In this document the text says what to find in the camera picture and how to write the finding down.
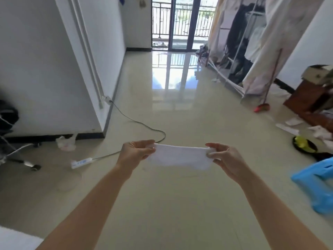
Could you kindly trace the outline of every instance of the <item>yellow object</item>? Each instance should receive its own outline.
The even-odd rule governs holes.
[[[303,138],[302,136],[296,136],[295,137],[295,143],[299,148],[302,148],[304,151],[306,151],[308,153],[315,153],[316,152],[316,150],[312,149],[309,146],[309,143],[306,140],[306,138]]]

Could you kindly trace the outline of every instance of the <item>forearm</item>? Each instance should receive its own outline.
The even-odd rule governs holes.
[[[272,249],[328,249],[260,177],[241,187]]]
[[[37,250],[94,249],[127,178],[115,167],[42,242]]]

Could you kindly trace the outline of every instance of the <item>glossy floor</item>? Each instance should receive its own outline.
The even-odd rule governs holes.
[[[203,147],[205,142],[239,148],[249,165],[295,214],[333,248],[330,217],[316,214],[290,175],[313,162],[291,145],[292,135],[274,121],[292,114],[270,98],[272,111],[256,115],[249,98],[213,83],[190,54],[127,53],[116,104],[124,114],[167,133],[163,144]],[[98,157],[128,140],[162,138],[112,112],[104,140],[77,142],[71,153],[55,143],[26,149],[43,165],[0,167],[0,224],[45,237],[116,162],[111,156],[69,170],[71,159]],[[269,249],[241,189],[217,166],[206,171],[163,168],[142,162],[120,192],[97,249]]]

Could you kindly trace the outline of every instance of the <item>balcony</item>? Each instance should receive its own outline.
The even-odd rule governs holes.
[[[152,2],[152,42],[154,49],[167,50],[171,3]],[[207,42],[213,23],[215,6],[200,6],[194,33],[193,49]],[[192,5],[177,3],[173,29],[173,48],[186,48]]]

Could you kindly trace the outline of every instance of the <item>blue plastic stool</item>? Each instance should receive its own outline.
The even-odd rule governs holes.
[[[333,189],[325,180],[333,178],[333,157],[312,164],[291,180],[310,196],[312,208],[321,214],[333,213]]]

